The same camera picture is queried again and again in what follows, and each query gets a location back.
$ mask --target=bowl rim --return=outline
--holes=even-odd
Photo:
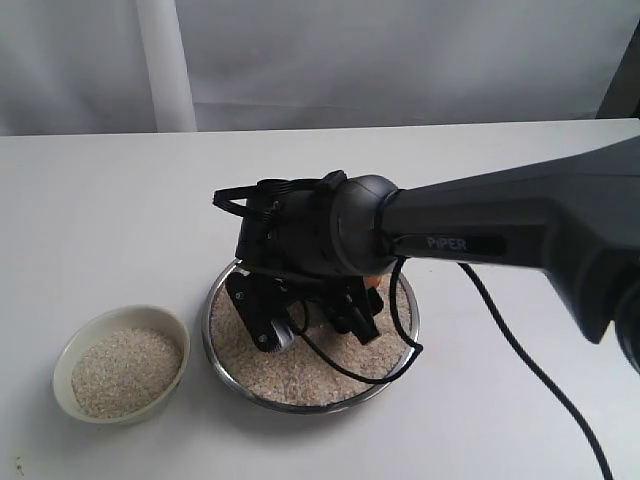
[[[282,413],[295,413],[302,415],[317,415],[317,414],[330,414],[337,413],[347,408],[350,408],[355,405],[359,405],[376,395],[382,392],[385,388],[387,388],[390,383],[385,383],[381,385],[371,385],[370,388],[366,389],[364,392],[359,393],[353,397],[347,398],[345,400],[340,400],[339,402],[329,403],[327,405],[291,405],[288,403],[276,402],[274,400],[268,400],[262,397],[259,397],[241,385],[236,379],[234,379],[231,374],[224,368],[220,359],[218,358],[215,349],[213,347],[213,341],[211,338],[211,313],[213,309],[213,305],[218,296],[218,293],[227,278],[227,276],[236,269],[242,270],[241,261],[238,259],[233,260],[227,267],[222,271],[222,273],[215,280],[211,289],[209,290],[209,294],[205,300],[204,308],[202,309],[202,342],[204,345],[204,351],[207,355],[207,359],[209,363],[213,367],[213,370],[218,374],[218,377],[222,379],[223,383],[227,385],[231,390],[239,393],[243,397],[247,398],[251,402],[260,405],[262,407],[268,408],[270,410],[275,410],[277,412]],[[407,299],[409,302],[409,314],[411,319],[411,328],[409,331],[409,336],[412,340],[418,340],[418,333],[420,330],[420,315],[418,313],[418,303],[415,298],[415,294],[409,285],[406,277],[403,274],[400,274],[399,278],[400,284],[402,285],[403,290],[407,295]],[[407,349],[402,354],[398,363],[391,369],[389,374],[393,374],[400,368],[402,368],[409,357],[413,353],[414,349],[412,347],[407,346]]]
[[[69,409],[66,407],[65,403],[62,402],[60,400],[60,398],[58,398],[58,393],[56,391],[56,384],[61,382],[62,380],[60,380],[59,376],[61,375],[60,372],[60,363],[62,362],[62,359],[64,358],[64,356],[67,354],[68,350],[71,348],[71,346],[73,345],[73,343],[75,341],[77,341],[78,337],[80,336],[80,334],[92,327],[94,327],[97,323],[105,321],[106,317],[113,317],[113,316],[118,316],[121,315],[125,312],[130,312],[130,311],[135,311],[135,310],[153,310],[159,313],[162,313],[164,315],[166,315],[167,317],[171,318],[174,323],[176,325],[178,325],[178,327],[180,328],[180,330],[182,331],[184,338],[185,338],[185,342],[184,342],[184,347],[182,348],[182,361],[180,362],[180,368],[178,368],[178,372],[176,373],[176,376],[174,377],[174,379],[171,381],[171,383],[167,386],[167,388],[155,399],[153,400],[151,403],[149,403],[148,405],[145,405],[144,407],[140,408],[139,410],[136,410],[135,412],[131,412],[128,413],[126,415],[123,415],[122,417],[113,417],[113,418],[96,418],[96,417],[91,417],[85,413],[82,413],[80,411],[74,410],[74,409]],[[162,308],[162,307],[157,307],[155,305],[148,305],[148,304],[134,304],[134,305],[125,305],[123,307],[117,307],[111,310],[108,310],[104,313],[101,313],[100,315],[93,317],[91,320],[89,320],[87,323],[85,323],[84,325],[82,325],[78,330],[75,331],[75,333],[71,336],[71,338],[67,341],[67,343],[65,344],[65,346],[63,347],[62,351],[60,352],[60,354],[58,355],[58,358],[56,360],[56,366],[53,370],[53,378],[51,380],[51,386],[53,389],[53,395],[56,399],[56,402],[58,403],[58,405],[60,406],[60,408],[69,416],[77,419],[77,420],[81,420],[83,422],[86,423],[94,423],[94,424],[101,424],[101,425],[105,425],[105,424],[115,424],[115,423],[126,423],[130,420],[133,420],[134,418],[140,417],[141,415],[144,415],[145,413],[149,412],[150,410],[152,410],[153,408],[155,408],[157,405],[159,405],[160,403],[163,402],[163,400],[165,400],[167,398],[167,396],[171,393],[171,391],[173,389],[176,388],[176,386],[178,385],[178,383],[180,382],[180,380],[182,379],[182,376],[187,368],[187,363],[189,361],[189,355],[191,352],[191,338],[189,336],[189,330],[187,329],[186,325],[171,311]]]

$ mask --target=bowl of rice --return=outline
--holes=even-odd
[[[111,310],[78,330],[53,373],[54,396],[87,423],[130,424],[159,413],[180,383],[189,333],[172,313],[148,305]]]

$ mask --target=robotic arm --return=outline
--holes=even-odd
[[[240,198],[246,206],[232,202]],[[584,337],[599,342],[614,321],[640,372],[640,137],[412,190],[337,171],[221,190],[214,204],[244,217],[236,256],[260,282],[237,288],[250,287],[263,304],[288,292],[267,309],[271,322],[258,318],[264,308],[236,304],[258,348],[265,333],[284,342],[277,317],[293,291],[325,301],[334,327],[366,343],[377,333],[377,300],[362,277],[388,272],[398,257],[433,257],[543,270]],[[331,304],[336,298],[344,301]]]

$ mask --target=white pipe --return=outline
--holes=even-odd
[[[195,132],[187,62],[174,0],[136,0],[158,132]]]

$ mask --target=orange object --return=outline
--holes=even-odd
[[[382,277],[364,277],[364,286],[367,288],[378,288]]]

